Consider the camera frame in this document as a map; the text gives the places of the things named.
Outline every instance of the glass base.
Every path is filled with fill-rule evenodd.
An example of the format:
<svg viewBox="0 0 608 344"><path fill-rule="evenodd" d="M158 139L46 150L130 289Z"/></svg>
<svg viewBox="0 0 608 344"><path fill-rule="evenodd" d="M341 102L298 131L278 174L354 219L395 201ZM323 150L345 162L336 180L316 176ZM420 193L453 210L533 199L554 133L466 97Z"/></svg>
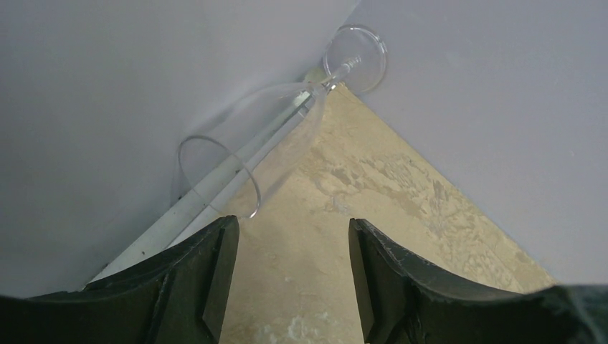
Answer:
<svg viewBox="0 0 608 344"><path fill-rule="evenodd" d="M355 62L342 81L359 95L374 89L386 71L386 45L362 25L345 25L338 29L323 57L327 75L332 75L345 63Z"/></svg>

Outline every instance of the marble surface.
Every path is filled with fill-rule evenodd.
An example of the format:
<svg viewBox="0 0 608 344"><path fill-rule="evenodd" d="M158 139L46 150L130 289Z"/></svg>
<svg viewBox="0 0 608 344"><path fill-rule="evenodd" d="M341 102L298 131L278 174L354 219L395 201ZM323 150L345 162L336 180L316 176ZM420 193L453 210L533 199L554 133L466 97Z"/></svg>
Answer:
<svg viewBox="0 0 608 344"><path fill-rule="evenodd" d="M241 237L221 343L362 343L348 220L470 280L555 281L344 86L315 145Z"/></svg>

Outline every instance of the clear wine glass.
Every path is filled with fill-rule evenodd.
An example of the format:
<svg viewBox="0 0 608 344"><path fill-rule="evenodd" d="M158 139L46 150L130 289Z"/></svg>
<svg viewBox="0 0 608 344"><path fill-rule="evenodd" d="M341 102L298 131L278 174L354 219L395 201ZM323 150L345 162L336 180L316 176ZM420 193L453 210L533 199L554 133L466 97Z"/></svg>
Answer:
<svg viewBox="0 0 608 344"><path fill-rule="evenodd" d="M346 25L329 44L323 67L323 81L254 92L213 128L181 143L179 166L203 207L240 218L260 211L312 146L328 92L340 82L355 94L375 88L386 71L386 46L370 29Z"/></svg>

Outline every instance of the glass stem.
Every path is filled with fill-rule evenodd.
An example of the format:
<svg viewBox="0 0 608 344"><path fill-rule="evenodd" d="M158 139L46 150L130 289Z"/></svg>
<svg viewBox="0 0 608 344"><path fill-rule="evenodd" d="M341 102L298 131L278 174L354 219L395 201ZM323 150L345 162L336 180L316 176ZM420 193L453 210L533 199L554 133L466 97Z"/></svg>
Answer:
<svg viewBox="0 0 608 344"><path fill-rule="evenodd" d="M335 70L330 76L321 82L326 92L329 93L331 90L336 88L340 82L344 81L346 75L348 75L349 72L351 72L351 70L359 63L361 63L361 58L359 56L344 61L337 70Z"/></svg>

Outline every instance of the wine glass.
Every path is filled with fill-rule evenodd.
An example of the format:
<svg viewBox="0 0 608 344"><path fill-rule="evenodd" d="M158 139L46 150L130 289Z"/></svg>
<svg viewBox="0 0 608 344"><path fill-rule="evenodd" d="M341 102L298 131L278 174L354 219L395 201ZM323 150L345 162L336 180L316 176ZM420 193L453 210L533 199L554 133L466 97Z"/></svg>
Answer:
<svg viewBox="0 0 608 344"><path fill-rule="evenodd" d="M203 207L252 218L284 184L318 133L328 92L340 82L355 94L376 87L386 46L367 27L341 27L323 57L321 82L276 85L248 95L221 122L186 138L179 166Z"/></svg>

